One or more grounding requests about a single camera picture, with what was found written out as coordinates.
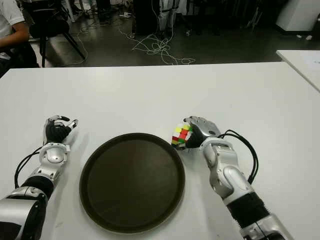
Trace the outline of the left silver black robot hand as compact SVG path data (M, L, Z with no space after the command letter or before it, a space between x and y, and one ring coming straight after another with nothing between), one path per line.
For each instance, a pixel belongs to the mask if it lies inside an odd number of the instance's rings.
M62 115L49 117L43 128L43 145L48 143L62 143L71 131L78 126L79 120L70 119Z

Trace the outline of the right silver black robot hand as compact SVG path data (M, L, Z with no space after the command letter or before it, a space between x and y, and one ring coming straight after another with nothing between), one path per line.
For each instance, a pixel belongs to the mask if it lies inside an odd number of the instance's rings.
M203 117L190 116L183 119L184 123L188 123L191 127L191 135L180 146L182 150L202 149L209 144L223 144L223 141L218 138L221 133L216 124Z

